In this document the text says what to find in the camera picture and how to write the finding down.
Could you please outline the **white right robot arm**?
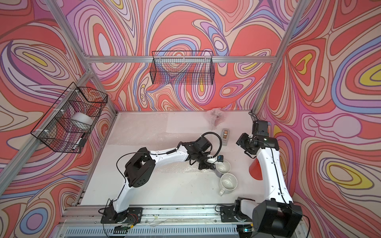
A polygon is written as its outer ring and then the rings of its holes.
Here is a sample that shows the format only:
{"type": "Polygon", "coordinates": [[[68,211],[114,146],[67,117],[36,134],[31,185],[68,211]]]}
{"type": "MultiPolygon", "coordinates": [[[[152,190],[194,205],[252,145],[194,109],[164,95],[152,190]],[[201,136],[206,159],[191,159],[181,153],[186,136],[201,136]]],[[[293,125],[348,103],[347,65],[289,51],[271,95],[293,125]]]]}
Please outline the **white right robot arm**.
{"type": "Polygon", "coordinates": [[[236,143],[246,155],[259,163],[264,182],[264,200],[257,203],[252,199],[237,198],[235,219],[240,222],[250,219],[254,234],[292,237],[303,218],[303,212],[300,206],[294,204],[286,187],[278,141],[269,136],[268,122],[256,120],[252,133],[243,133],[236,143]]]}

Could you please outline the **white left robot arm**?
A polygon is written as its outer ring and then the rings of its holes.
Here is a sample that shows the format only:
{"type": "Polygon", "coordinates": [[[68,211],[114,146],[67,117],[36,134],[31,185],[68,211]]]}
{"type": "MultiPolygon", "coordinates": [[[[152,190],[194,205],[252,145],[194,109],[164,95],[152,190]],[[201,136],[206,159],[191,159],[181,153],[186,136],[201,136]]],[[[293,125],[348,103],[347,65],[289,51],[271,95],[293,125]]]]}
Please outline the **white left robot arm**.
{"type": "Polygon", "coordinates": [[[211,156],[209,151],[211,148],[211,142],[201,136],[196,141],[180,142],[176,147],[170,149],[159,151],[149,151],[146,147],[139,149],[125,164],[123,173],[125,183],[110,206],[117,214],[126,211],[131,204],[135,189],[149,181],[156,167],[186,161],[190,165],[195,162],[209,165],[208,160],[215,159],[215,156],[211,156]]]}

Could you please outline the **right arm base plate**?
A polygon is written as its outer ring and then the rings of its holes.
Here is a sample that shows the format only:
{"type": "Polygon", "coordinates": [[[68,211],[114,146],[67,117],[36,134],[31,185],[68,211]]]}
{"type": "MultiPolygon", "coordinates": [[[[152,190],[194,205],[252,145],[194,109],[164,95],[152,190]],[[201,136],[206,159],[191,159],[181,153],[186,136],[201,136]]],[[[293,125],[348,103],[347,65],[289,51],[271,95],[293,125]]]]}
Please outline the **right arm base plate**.
{"type": "Polygon", "coordinates": [[[220,205],[219,212],[223,223],[233,222],[252,222],[256,203],[241,203],[240,205],[220,205]]]}

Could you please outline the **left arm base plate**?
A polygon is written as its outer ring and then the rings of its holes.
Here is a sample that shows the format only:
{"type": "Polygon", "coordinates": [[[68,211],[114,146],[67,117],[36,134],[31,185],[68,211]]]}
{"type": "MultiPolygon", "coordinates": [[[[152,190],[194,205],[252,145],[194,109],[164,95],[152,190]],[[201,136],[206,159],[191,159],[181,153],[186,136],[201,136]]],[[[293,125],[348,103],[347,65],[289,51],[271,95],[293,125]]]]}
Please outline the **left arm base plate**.
{"type": "Polygon", "coordinates": [[[107,207],[102,213],[101,223],[136,225],[141,222],[142,212],[142,207],[130,207],[121,213],[116,213],[113,207],[107,207]]]}

